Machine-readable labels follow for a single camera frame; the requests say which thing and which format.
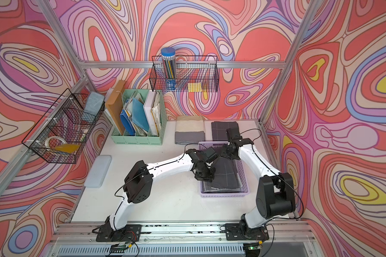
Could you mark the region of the purple plastic basket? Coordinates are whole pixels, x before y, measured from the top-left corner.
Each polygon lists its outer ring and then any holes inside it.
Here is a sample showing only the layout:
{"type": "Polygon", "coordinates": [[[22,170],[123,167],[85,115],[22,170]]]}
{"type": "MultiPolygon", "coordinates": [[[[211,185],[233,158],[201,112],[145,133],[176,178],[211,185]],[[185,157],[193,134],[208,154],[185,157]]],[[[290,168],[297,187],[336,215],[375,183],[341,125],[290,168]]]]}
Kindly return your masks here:
{"type": "Polygon", "coordinates": [[[200,182],[202,198],[244,197],[249,193],[242,162],[220,157],[212,182],[200,182]]]}

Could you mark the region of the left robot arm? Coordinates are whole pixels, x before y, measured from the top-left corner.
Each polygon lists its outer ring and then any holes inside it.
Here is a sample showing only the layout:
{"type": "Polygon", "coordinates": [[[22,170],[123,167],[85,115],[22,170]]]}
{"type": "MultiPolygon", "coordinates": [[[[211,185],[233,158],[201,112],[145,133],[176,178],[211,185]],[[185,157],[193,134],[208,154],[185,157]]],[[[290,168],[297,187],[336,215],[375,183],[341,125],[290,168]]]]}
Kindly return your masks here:
{"type": "Polygon", "coordinates": [[[145,201],[151,194],[153,183],[160,179],[192,172],[197,181],[213,181],[217,159],[216,150],[210,147],[204,150],[188,149],[179,156],[157,163],[136,162],[124,179],[123,186],[115,192],[121,201],[106,223],[114,231],[123,229],[129,220],[131,206],[145,201]]]}

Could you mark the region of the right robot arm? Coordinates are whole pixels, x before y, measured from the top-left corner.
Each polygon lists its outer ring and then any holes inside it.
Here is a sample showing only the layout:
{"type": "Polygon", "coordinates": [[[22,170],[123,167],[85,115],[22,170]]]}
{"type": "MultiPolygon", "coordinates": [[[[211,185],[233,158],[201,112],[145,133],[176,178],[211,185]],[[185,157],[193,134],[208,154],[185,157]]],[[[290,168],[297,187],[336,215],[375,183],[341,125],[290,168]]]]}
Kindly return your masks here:
{"type": "Polygon", "coordinates": [[[296,192],[292,176],[271,165],[251,139],[242,137],[238,128],[228,128],[226,134],[228,143],[222,147],[222,157],[242,161],[258,180],[256,207],[242,216],[244,227],[261,228],[274,218],[294,212],[296,192]]]}

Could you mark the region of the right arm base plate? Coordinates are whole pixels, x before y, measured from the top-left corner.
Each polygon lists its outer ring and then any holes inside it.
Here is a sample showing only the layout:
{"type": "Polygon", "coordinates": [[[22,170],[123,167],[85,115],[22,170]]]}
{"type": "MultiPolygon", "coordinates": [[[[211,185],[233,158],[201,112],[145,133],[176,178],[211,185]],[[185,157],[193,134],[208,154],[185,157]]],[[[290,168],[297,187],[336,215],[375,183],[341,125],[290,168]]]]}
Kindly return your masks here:
{"type": "Polygon", "coordinates": [[[227,241],[267,241],[270,239],[266,227],[251,229],[243,222],[226,223],[223,232],[227,241]]]}

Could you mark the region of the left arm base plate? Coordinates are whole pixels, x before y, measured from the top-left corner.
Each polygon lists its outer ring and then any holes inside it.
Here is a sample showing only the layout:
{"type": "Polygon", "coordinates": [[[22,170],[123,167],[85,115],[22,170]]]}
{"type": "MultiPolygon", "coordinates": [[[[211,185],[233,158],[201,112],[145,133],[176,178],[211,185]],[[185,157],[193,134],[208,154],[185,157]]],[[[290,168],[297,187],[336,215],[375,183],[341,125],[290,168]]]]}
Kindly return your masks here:
{"type": "Polygon", "coordinates": [[[113,230],[109,224],[103,224],[92,230],[97,242],[138,242],[141,235],[141,225],[126,225],[119,230],[113,230]]]}

